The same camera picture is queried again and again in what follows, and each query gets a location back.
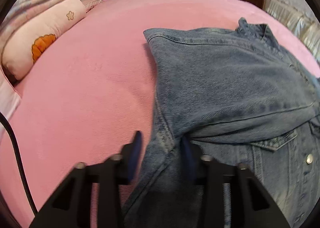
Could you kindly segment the cream ruffled covered furniture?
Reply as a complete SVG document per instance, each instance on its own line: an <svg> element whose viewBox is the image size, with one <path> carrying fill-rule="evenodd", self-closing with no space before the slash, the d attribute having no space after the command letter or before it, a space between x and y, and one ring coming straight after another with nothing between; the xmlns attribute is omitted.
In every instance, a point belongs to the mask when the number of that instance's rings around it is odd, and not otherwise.
<svg viewBox="0 0 320 228"><path fill-rule="evenodd" d="M299 38L319 61L319 20L305 0L271 0L266 11Z"/></svg>

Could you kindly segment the blue denim jacket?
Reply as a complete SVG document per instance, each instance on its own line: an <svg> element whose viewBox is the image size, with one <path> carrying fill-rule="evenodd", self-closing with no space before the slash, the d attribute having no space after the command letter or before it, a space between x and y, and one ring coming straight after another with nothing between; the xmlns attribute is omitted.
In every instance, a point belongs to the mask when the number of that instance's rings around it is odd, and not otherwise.
<svg viewBox="0 0 320 228"><path fill-rule="evenodd" d="M319 201L319 80L267 24L144 36L157 68L153 126L124 225L196 226L203 190L187 178L187 137L221 163L249 166L300 227Z"/></svg>

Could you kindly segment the pink bed sheet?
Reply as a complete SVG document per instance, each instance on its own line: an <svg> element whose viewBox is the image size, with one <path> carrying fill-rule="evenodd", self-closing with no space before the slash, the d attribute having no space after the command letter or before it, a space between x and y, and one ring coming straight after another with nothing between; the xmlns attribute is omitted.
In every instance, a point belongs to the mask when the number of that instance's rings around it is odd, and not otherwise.
<svg viewBox="0 0 320 228"><path fill-rule="evenodd" d="M319 80L309 51L281 23L240 0L105 0L53 43L17 85L10 119L31 195L41 208L78 162L102 163L143 135L140 176L153 126L156 62L150 28L234 30L239 20L267 24L278 43Z"/></svg>

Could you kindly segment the pink flower pillow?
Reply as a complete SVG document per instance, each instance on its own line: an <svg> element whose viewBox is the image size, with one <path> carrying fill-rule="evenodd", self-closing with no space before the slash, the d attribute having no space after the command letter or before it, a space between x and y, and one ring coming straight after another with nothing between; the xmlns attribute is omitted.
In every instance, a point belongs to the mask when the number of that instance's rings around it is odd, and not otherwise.
<svg viewBox="0 0 320 228"><path fill-rule="evenodd" d="M11 82L23 79L44 51L86 16L80 0L63 0L34 17L18 15L1 29L1 64Z"/></svg>

